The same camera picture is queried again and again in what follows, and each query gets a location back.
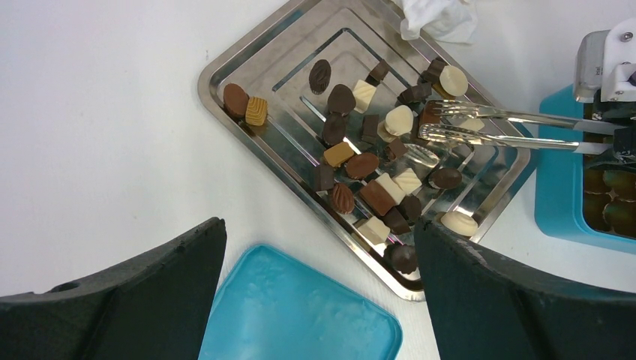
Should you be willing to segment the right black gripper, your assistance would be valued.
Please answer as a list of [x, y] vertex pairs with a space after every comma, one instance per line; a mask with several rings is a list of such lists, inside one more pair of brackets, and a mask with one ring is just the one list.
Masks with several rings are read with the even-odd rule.
[[613, 132], [614, 157], [624, 164], [635, 164], [635, 102], [595, 97], [593, 108], [603, 122], [621, 126]]

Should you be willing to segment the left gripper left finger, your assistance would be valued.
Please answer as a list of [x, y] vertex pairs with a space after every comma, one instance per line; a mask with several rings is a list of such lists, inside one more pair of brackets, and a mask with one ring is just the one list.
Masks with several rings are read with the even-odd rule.
[[43, 293], [1, 298], [3, 359], [196, 359], [227, 245], [213, 217]]

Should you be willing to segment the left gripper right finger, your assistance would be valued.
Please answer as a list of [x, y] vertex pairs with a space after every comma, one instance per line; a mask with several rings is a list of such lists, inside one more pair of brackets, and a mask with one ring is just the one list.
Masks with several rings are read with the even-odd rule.
[[414, 229], [442, 359], [633, 359], [635, 294], [538, 270], [435, 220]]

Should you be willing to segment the steel tongs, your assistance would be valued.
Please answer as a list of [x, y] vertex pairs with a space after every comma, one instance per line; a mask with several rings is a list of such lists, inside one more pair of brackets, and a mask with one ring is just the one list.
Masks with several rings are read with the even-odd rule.
[[624, 124], [605, 121], [515, 112], [461, 100], [430, 100], [424, 108], [424, 114], [440, 119], [459, 119], [463, 123], [452, 125], [441, 121], [421, 124], [417, 135], [423, 140], [472, 146], [559, 150], [585, 155], [599, 155], [610, 149], [611, 145], [524, 136], [516, 126], [544, 125], [548, 128], [605, 136], [613, 136], [617, 131], [630, 128]]

